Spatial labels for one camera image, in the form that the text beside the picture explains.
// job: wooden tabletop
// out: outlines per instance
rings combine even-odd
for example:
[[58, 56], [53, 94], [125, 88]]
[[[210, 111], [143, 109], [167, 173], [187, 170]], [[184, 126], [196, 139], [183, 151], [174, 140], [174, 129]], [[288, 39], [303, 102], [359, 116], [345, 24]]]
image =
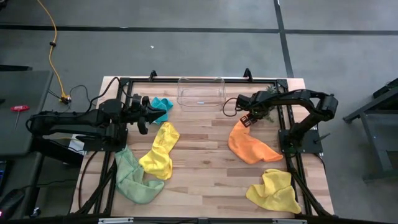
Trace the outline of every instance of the wooden tabletop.
[[[101, 93], [113, 77], [104, 77]], [[301, 78], [288, 78], [289, 90], [305, 88]], [[251, 96], [267, 88], [266, 84], [226, 84], [227, 98], [238, 94]], [[115, 98], [117, 82], [99, 99]], [[289, 212], [273, 212], [258, 207], [245, 197], [248, 187], [261, 184], [261, 175], [266, 169], [286, 169], [286, 161], [258, 162], [249, 165], [229, 150], [227, 141], [229, 133], [239, 118], [245, 113], [239, 112], [235, 117], [227, 117], [222, 112], [186, 112], [177, 103], [176, 83], [135, 83], [133, 93], [149, 96], [150, 99], [170, 99], [174, 107], [169, 113], [169, 121], [180, 133], [180, 139], [170, 152], [173, 160], [173, 174], [165, 181], [164, 189], [156, 198], [146, 205], [138, 205], [121, 195], [114, 193], [112, 216], [125, 217], [225, 217], [225, 218], [290, 218]], [[234, 101], [226, 105], [226, 113], [234, 113]], [[308, 115], [305, 108], [293, 106], [294, 118], [299, 122]], [[274, 122], [265, 119], [251, 126], [251, 136], [268, 144], [280, 152], [277, 132], [280, 129], [277, 111], [271, 112]], [[139, 159], [151, 148], [160, 126], [151, 124], [147, 135], [140, 135], [136, 124], [128, 125], [127, 144]], [[85, 156], [81, 172], [91, 153]], [[99, 152], [87, 168], [81, 190], [82, 203], [88, 200], [98, 185], [104, 153]], [[312, 154], [302, 154], [307, 185], [324, 208], [333, 213], [325, 171], [319, 158]], [[146, 179], [155, 177], [146, 174]], [[72, 212], [78, 209], [78, 186], [73, 198]], [[304, 211], [302, 193], [297, 185], [298, 202]], [[107, 199], [108, 188], [105, 188], [101, 212]]]

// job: yellow towel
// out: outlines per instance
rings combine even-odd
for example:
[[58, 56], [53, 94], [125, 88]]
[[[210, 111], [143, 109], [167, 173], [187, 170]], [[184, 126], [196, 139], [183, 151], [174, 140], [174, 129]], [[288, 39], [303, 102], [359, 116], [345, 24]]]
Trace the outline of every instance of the yellow towel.
[[301, 212], [299, 204], [294, 199], [289, 172], [267, 169], [262, 179], [264, 184], [254, 184], [246, 192], [246, 197], [250, 201], [268, 210], [295, 214]]
[[169, 156], [169, 152], [179, 137], [180, 134], [175, 130], [172, 123], [165, 122], [160, 127], [152, 149], [139, 160], [145, 172], [153, 174], [162, 180], [167, 180], [172, 176], [173, 162]]

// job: light green cloth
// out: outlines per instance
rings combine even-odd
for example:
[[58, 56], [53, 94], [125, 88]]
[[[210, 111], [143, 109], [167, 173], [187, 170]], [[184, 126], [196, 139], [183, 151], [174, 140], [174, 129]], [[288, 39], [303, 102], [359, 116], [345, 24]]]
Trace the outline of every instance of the light green cloth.
[[144, 168], [127, 146], [117, 152], [115, 158], [118, 165], [116, 188], [126, 198], [135, 203], [149, 203], [163, 189], [164, 182], [161, 180], [142, 181]]

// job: orange cloth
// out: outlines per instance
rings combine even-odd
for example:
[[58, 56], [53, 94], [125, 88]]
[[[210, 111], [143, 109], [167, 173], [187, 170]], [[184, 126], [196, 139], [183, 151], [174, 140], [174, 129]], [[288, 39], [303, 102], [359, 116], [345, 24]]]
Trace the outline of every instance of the orange cloth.
[[250, 128], [245, 128], [242, 122], [238, 121], [228, 138], [229, 148], [244, 162], [255, 164], [260, 160], [272, 162], [283, 158], [260, 140], [251, 137], [249, 132]]

